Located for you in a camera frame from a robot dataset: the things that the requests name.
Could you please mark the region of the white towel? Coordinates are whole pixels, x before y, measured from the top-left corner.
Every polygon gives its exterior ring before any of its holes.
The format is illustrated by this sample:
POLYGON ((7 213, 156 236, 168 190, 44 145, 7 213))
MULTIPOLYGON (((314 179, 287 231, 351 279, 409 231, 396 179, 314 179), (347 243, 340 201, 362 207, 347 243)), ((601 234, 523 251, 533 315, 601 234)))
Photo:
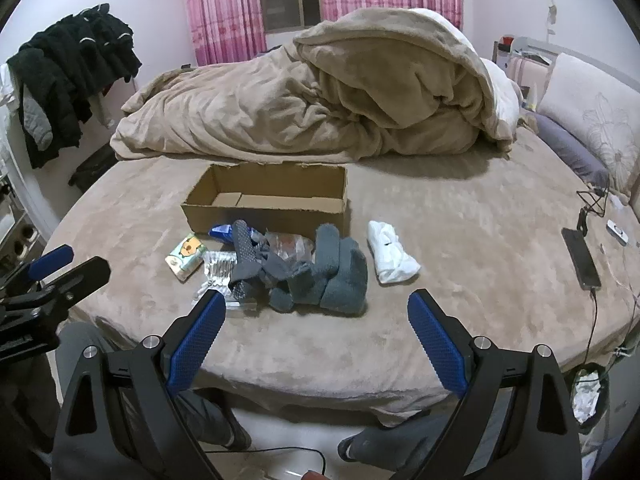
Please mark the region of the white towel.
POLYGON ((367 240, 374 260, 375 274, 381 285, 405 283, 419 274, 420 263, 402 247, 391 224, 370 220, 367 240))

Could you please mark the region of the cotton swabs plastic bag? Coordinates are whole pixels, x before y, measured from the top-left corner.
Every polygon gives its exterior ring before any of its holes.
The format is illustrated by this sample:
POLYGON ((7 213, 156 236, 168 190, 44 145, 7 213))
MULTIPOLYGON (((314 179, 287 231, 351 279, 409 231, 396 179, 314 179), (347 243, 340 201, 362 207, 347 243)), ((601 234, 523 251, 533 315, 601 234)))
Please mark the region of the cotton swabs plastic bag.
POLYGON ((195 306, 209 289, 213 289, 224 297, 229 316, 240 318, 241 316, 258 315, 258 304, 255 299, 236 298, 229 287, 231 273, 235 265, 235 252, 208 250, 203 255, 204 282, 194 294, 192 304, 195 306))

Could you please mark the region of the green white tissue pack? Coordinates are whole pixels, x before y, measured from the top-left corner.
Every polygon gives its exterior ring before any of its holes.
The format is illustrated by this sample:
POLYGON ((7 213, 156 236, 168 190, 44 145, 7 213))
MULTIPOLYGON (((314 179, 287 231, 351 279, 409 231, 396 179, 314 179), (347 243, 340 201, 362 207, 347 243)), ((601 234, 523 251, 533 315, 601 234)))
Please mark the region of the green white tissue pack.
POLYGON ((165 258, 177 280, 184 283, 203 263, 206 246, 194 234, 186 236, 165 258))

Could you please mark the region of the grey dotted sock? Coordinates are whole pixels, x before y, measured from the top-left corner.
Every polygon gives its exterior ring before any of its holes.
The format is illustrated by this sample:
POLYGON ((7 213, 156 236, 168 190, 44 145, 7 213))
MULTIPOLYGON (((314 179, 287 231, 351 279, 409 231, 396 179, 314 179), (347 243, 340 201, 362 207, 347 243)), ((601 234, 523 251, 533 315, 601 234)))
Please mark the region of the grey dotted sock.
POLYGON ((265 235, 255 233, 244 220, 233 222, 232 240, 236 263, 229 288, 237 300, 257 299, 291 275, 290 266, 271 249, 265 235))

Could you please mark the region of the grey knit gloves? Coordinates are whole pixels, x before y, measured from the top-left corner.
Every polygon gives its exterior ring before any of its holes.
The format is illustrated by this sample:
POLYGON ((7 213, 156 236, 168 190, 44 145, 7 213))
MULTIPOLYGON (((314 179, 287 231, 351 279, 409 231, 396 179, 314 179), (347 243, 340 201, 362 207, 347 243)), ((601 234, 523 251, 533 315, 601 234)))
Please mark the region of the grey knit gloves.
POLYGON ((316 231, 314 260, 296 262, 288 279, 269 293, 269 305, 281 313, 314 307, 359 316, 366 310, 367 287, 367 260, 358 243, 326 223, 316 231))

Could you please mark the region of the clear plastic snack bag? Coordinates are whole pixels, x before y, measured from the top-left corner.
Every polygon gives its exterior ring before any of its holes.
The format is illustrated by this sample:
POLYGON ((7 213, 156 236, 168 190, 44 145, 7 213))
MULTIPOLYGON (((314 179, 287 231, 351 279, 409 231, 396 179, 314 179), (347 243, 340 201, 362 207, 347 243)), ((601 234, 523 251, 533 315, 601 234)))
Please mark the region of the clear plastic snack bag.
POLYGON ((265 240, 269 248, 288 263, 311 261, 314 258, 314 243, 299 234, 267 232, 265 240))

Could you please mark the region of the trash bin with bag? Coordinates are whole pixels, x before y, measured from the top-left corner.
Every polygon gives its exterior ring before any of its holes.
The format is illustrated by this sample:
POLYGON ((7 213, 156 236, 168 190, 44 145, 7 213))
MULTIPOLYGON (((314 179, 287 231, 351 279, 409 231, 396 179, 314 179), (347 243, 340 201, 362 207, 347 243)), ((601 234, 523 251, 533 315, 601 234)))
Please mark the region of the trash bin with bag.
POLYGON ((595 362, 580 364, 565 376, 565 383, 578 432, 589 434, 608 409, 608 369, 595 362))

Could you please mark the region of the black smartphone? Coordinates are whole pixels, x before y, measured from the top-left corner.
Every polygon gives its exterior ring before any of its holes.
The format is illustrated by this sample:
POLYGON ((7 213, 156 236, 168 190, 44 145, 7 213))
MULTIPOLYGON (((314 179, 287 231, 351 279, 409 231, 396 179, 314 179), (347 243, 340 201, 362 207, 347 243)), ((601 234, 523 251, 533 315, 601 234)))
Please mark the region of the black smartphone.
POLYGON ((599 290, 602 286, 600 276, 582 232, 562 228, 561 235, 574 264, 580 288, 583 290, 599 290))

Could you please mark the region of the open cardboard box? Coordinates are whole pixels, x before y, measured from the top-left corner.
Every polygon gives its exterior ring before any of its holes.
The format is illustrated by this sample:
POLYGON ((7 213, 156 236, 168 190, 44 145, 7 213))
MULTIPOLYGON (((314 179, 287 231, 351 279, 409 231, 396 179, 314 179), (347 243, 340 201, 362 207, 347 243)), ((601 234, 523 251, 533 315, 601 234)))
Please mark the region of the open cardboard box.
POLYGON ((236 220, 262 233, 299 234, 311 240, 325 223, 343 236, 349 233, 346 169, 335 165, 213 164, 181 208, 198 234, 236 220))

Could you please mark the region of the black clothes pile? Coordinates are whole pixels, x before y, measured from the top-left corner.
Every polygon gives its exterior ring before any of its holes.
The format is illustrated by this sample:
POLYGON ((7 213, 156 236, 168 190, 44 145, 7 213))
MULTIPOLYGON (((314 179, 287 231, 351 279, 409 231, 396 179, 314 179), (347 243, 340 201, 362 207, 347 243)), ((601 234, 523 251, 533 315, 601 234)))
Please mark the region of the black clothes pile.
POLYGON ((32 168, 78 147, 90 100, 139 73, 134 31, 107 3, 62 18, 8 58, 16 78, 17 115, 32 168))

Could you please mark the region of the grey purple pillow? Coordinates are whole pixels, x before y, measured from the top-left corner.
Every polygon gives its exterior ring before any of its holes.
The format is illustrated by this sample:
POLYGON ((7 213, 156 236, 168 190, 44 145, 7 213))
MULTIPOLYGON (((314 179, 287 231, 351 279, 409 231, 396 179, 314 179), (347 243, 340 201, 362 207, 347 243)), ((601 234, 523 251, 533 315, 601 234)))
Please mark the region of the grey purple pillow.
POLYGON ((576 176, 596 188, 607 188, 610 174, 582 142, 547 116, 534 113, 538 136, 576 176))

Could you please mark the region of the beige plush blanket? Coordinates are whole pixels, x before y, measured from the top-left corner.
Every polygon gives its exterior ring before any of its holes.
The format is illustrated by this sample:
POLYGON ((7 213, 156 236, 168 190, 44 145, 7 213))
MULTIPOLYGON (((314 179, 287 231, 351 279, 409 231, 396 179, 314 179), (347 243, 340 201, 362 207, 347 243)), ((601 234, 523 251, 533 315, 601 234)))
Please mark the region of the beige plush blanket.
POLYGON ((515 140, 521 96, 427 9, 362 8, 251 60, 160 74, 122 107, 121 159, 356 162, 515 140))

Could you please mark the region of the white floral pillow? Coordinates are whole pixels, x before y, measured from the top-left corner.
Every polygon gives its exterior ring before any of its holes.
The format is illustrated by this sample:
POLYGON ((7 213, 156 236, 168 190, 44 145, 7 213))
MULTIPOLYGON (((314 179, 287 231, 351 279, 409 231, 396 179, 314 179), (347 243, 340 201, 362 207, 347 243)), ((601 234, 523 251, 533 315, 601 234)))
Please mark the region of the white floral pillow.
POLYGON ((537 106, 582 142, 630 197, 639 177, 639 92, 580 58, 561 53, 537 106))

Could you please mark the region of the white headboard shelf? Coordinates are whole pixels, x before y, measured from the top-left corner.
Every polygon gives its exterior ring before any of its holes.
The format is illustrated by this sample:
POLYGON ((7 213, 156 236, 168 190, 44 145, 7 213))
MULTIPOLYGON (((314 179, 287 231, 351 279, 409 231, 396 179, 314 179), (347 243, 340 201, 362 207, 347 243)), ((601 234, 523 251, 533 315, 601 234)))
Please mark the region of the white headboard shelf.
POLYGON ((547 90, 557 53, 531 44, 526 38, 503 36, 494 42, 491 59, 520 89, 523 102, 535 107, 547 90))

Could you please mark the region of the pink curtain left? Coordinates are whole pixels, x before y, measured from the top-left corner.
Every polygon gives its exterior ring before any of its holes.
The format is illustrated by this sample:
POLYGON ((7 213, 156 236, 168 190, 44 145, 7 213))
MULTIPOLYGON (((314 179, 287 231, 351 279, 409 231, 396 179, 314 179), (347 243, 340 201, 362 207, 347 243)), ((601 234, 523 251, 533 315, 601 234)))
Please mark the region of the pink curtain left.
POLYGON ((266 50, 260 0, 186 0, 200 65, 242 62, 266 50))

